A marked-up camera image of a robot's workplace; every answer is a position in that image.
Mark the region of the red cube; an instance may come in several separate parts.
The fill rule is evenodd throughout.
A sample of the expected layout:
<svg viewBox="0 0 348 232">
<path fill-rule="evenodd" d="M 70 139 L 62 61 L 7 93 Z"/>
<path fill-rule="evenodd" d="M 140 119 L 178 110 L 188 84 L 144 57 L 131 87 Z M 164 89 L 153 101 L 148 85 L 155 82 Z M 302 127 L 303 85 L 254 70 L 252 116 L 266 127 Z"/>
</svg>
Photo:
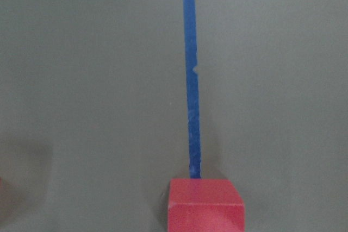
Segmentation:
<svg viewBox="0 0 348 232">
<path fill-rule="evenodd" d="M 245 231 L 244 201 L 228 179 L 172 179 L 167 231 Z"/>
</svg>

